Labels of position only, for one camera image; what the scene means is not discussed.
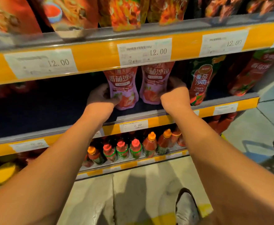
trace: hand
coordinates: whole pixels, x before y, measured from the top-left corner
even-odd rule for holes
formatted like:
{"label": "hand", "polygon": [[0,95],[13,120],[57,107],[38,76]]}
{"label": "hand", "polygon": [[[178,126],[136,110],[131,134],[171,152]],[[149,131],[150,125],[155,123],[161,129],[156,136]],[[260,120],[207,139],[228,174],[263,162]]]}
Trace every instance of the hand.
{"label": "hand", "polygon": [[169,92],[161,95],[163,108],[173,116],[178,110],[191,109],[189,91],[186,84],[177,77],[170,76],[168,85],[173,87]]}
{"label": "hand", "polygon": [[108,93],[108,87],[108,83],[101,84],[90,92],[83,115],[89,116],[89,118],[99,119],[102,123],[110,117],[114,107],[120,102],[120,99],[106,98],[105,94]]}

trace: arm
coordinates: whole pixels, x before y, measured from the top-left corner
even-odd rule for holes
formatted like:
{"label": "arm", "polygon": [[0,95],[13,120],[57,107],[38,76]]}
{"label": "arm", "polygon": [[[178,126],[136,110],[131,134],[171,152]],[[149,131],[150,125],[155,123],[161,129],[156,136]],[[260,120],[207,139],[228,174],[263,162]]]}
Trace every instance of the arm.
{"label": "arm", "polygon": [[161,96],[180,128],[214,209],[216,224],[274,224],[274,175],[223,140],[191,109],[186,85]]}
{"label": "arm", "polygon": [[93,90],[82,117],[0,188],[0,224],[56,224],[94,134],[118,104]]}

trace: person's left hand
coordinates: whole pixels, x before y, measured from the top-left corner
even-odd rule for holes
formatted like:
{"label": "person's left hand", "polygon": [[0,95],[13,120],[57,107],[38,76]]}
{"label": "person's left hand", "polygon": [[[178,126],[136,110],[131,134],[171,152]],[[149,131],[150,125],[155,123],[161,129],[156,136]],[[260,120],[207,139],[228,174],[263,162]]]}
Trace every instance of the person's left hand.
{"label": "person's left hand", "polygon": [[102,123],[110,117],[114,107],[120,102],[120,99],[118,97],[105,98],[108,87],[108,83],[101,84],[90,92],[83,115],[98,118]]}

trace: forearm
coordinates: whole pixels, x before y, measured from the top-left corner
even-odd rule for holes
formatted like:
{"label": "forearm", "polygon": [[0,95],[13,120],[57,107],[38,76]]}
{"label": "forearm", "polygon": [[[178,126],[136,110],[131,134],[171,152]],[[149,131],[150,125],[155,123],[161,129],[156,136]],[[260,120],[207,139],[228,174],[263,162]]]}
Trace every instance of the forearm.
{"label": "forearm", "polygon": [[0,224],[56,223],[101,125],[96,117],[84,114],[52,147],[2,186]]}
{"label": "forearm", "polygon": [[261,217],[261,213],[265,217],[274,216],[273,174],[223,140],[190,108],[180,109],[172,116],[223,224],[228,224],[227,219],[232,217],[248,220],[249,216],[253,221],[261,222],[255,214],[257,217]]}

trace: shoe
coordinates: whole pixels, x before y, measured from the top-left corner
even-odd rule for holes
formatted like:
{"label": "shoe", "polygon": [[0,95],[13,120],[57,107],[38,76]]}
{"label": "shoe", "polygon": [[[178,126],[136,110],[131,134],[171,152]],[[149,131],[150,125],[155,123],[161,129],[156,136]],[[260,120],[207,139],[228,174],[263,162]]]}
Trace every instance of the shoe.
{"label": "shoe", "polygon": [[176,225],[196,225],[200,216],[192,193],[182,188],[176,200]]}

